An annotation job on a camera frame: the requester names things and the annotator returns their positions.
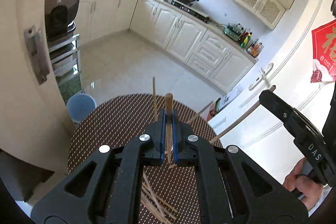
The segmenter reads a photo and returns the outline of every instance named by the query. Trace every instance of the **green appliance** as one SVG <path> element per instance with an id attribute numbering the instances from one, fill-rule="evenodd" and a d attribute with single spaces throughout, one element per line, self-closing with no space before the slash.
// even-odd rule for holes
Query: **green appliance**
<path id="1" fill-rule="evenodd" d="M 244 28 L 239 23 L 233 24 L 233 25 L 228 24 L 227 26 L 225 26 L 225 29 L 223 32 L 229 38 L 237 42 L 239 40 L 239 37 L 243 33 L 243 30 Z"/>

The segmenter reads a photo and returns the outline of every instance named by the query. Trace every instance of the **gas stove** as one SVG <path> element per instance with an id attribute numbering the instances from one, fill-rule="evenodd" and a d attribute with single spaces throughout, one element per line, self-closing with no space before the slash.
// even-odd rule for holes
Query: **gas stove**
<path id="1" fill-rule="evenodd" d="M 176 6 L 177 8 L 180 8 L 181 10 L 187 12 L 188 14 L 193 15 L 194 17 L 202 20 L 205 23 L 211 22 L 209 15 L 204 14 L 203 12 L 198 11 L 197 9 L 191 7 L 192 4 L 190 3 L 185 4 L 178 0 L 172 0 L 170 4 Z"/>

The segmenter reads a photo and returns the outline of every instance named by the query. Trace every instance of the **white tiled floor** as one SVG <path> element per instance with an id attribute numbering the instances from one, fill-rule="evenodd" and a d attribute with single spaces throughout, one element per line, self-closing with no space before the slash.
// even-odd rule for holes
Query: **white tiled floor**
<path id="1" fill-rule="evenodd" d="M 97 105 L 118 95 L 152 93 L 153 76 L 158 95 L 171 92 L 196 112 L 224 94 L 133 33 L 119 33 L 84 47 L 81 64 L 82 87 Z"/>

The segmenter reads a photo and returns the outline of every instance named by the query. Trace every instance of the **wooden stick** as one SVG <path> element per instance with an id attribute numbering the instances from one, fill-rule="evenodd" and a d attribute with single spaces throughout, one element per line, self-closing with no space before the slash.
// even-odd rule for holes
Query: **wooden stick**
<path id="1" fill-rule="evenodd" d="M 173 114 L 173 95 L 167 93 L 165 95 L 165 110 L 166 110 L 166 143 L 167 143 L 167 156 L 168 163 L 171 163 L 171 147 L 172 147 L 172 137 L 173 137 L 173 127 L 172 127 L 172 114 Z"/>
<path id="2" fill-rule="evenodd" d="M 162 223 L 171 224 L 171 222 L 165 217 L 161 216 L 160 213 L 156 210 L 151 201 L 141 192 L 141 203 L 150 211 L 150 213 L 157 218 Z"/>
<path id="3" fill-rule="evenodd" d="M 273 92 L 275 90 L 275 85 L 271 86 L 269 89 L 270 92 Z M 214 142 L 218 141 L 221 137 L 223 137 L 226 133 L 228 133 L 230 130 L 235 128 L 237 125 L 239 125 L 248 115 L 250 115 L 253 111 L 257 109 L 257 107 L 260 106 L 259 100 L 252 106 L 248 111 L 246 111 L 239 119 L 234 121 L 228 128 L 226 128 L 221 134 L 214 137 L 212 140 L 210 140 L 210 143 L 213 144 Z"/>
<path id="4" fill-rule="evenodd" d="M 144 186 L 142 186 L 142 190 L 147 196 L 151 196 L 151 193 L 149 193 L 149 191 L 147 191 L 147 189 Z M 173 220 L 175 220 L 177 218 L 171 212 L 169 212 L 164 206 L 162 206 L 162 209 L 165 212 L 165 214 L 169 215 Z"/>
<path id="5" fill-rule="evenodd" d="M 208 107 L 210 107 L 213 104 L 213 101 L 211 101 L 209 104 L 207 104 L 204 108 L 202 108 L 201 111 L 197 112 L 187 123 L 192 123 L 193 120 L 195 120 L 199 115 L 201 115 Z"/>
<path id="6" fill-rule="evenodd" d="M 152 188 L 151 188 L 151 185 L 150 185 L 150 183 L 149 183 L 149 181 L 148 181 L 148 178 L 147 178 L 145 172 L 143 172 L 143 179 L 144 179 L 145 182 L 146 182 L 147 190 L 151 193 L 152 200 L 154 201 L 154 203 L 155 203 L 156 207 L 158 208 L 160 214 L 164 217 L 165 214 L 163 213 L 163 210 L 162 210 L 162 208 L 161 208 L 161 206 L 160 206 L 160 203 L 158 202 L 158 200 L 157 200 L 157 198 L 156 198 L 156 196 L 155 196 L 155 193 L 153 192 L 153 190 L 152 190 Z"/>
<path id="7" fill-rule="evenodd" d="M 142 183 L 142 186 L 145 187 L 148 190 L 148 187 L 145 183 Z M 169 209 L 171 209 L 172 211 L 174 211 L 175 213 L 177 213 L 177 210 L 171 206 L 169 203 L 165 202 L 162 198 L 160 198 L 157 194 L 155 194 L 156 198 L 161 201 L 164 205 L 166 205 Z"/>
<path id="8" fill-rule="evenodd" d="M 156 102 L 156 92 L 155 92 L 155 77 L 153 77 L 153 107 L 154 107 L 154 121 L 158 121 L 158 106 Z"/>

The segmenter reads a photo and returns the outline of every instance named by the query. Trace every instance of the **drawer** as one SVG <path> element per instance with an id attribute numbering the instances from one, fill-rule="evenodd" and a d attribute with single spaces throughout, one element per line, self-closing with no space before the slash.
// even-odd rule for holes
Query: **drawer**
<path id="1" fill-rule="evenodd" d="M 207 41 L 201 41 L 197 48 L 195 49 L 193 56 L 197 59 L 204 61 L 206 64 L 212 68 L 216 68 L 219 63 L 223 60 L 221 53 L 209 44 Z"/>
<path id="2" fill-rule="evenodd" d="M 215 68 L 209 66 L 207 63 L 203 62 L 195 55 L 192 55 L 190 57 L 187 65 L 205 78 L 208 78 L 210 74 L 215 70 Z"/>
<path id="3" fill-rule="evenodd" d="M 207 45 L 208 47 L 213 49 L 214 52 L 220 54 L 222 57 L 224 57 L 232 48 L 232 46 L 229 43 L 227 43 L 223 38 L 214 34 L 210 30 L 207 30 L 207 32 L 205 33 L 204 37 L 201 40 L 201 43 Z"/>

